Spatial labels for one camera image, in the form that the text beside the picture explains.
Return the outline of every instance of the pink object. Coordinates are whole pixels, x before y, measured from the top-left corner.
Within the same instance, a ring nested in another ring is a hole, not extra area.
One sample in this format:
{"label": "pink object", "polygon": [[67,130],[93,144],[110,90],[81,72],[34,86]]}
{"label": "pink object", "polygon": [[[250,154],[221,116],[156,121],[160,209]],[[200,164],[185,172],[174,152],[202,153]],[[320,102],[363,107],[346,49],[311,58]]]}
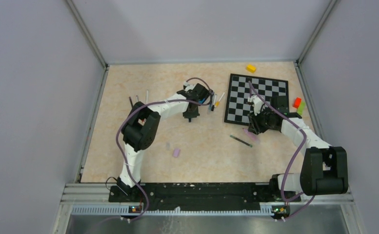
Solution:
{"label": "pink object", "polygon": [[174,157],[179,157],[180,149],[174,149]]}
{"label": "pink object", "polygon": [[249,136],[252,140],[254,140],[254,141],[258,140],[257,139],[257,135],[255,135],[254,133],[249,132],[248,129],[243,128],[243,130],[244,130],[245,134],[247,134],[247,136]]}

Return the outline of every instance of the white marker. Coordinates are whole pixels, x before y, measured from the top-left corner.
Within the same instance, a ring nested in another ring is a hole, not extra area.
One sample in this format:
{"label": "white marker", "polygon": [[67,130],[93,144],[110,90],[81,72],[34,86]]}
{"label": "white marker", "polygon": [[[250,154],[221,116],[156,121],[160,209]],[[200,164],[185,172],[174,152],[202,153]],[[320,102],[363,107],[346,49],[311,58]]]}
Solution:
{"label": "white marker", "polygon": [[221,101],[221,99],[224,97],[224,95],[225,95],[225,92],[221,95],[221,97],[219,98],[219,100],[215,103],[215,108],[217,108],[218,107],[218,105],[219,105],[219,102]]}

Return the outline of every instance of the yellow block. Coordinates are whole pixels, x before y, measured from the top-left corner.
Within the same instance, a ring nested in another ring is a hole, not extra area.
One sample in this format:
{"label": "yellow block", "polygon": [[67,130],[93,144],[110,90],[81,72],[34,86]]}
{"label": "yellow block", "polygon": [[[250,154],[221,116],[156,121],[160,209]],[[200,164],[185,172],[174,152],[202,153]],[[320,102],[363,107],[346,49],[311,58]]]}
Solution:
{"label": "yellow block", "polygon": [[251,64],[249,64],[245,69],[247,69],[247,71],[249,71],[251,73],[254,73],[256,70],[256,68]]}

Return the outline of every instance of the table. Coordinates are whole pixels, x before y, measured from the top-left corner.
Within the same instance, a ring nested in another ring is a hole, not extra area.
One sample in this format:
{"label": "table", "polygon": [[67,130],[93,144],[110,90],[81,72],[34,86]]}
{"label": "table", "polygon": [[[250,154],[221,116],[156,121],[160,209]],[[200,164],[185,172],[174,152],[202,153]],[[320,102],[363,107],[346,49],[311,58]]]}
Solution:
{"label": "table", "polygon": [[[254,74],[245,69],[248,64],[257,68]],[[297,97],[304,100],[293,62],[110,66],[81,181],[104,182],[109,176],[119,176],[123,157],[115,136],[131,110],[129,96],[135,102],[138,95],[145,102],[149,90],[149,102],[163,100],[181,90],[183,82],[191,77],[204,79],[221,95],[227,92],[231,73],[288,80],[290,105]],[[273,174],[284,173],[296,150],[294,144],[277,131],[260,134],[259,142],[253,142],[243,132],[245,126],[223,122],[225,102],[226,95],[210,114],[207,107],[200,107],[200,116],[191,123],[181,114],[162,121],[154,143],[145,153],[141,181],[268,182]],[[307,108],[302,117],[313,129]],[[230,138],[230,134],[254,147]],[[172,157],[175,148],[181,149],[177,158]],[[299,172],[302,161],[302,156],[297,157],[290,172]]]}

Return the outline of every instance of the red block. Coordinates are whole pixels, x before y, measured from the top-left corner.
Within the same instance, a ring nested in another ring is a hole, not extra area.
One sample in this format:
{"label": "red block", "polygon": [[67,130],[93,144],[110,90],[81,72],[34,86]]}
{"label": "red block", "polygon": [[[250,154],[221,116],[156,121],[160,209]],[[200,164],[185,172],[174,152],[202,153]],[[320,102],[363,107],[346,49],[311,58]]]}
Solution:
{"label": "red block", "polygon": [[298,108],[300,106],[300,103],[301,103],[301,98],[296,98],[296,100],[294,101],[294,104],[293,104],[293,107],[294,108]]}

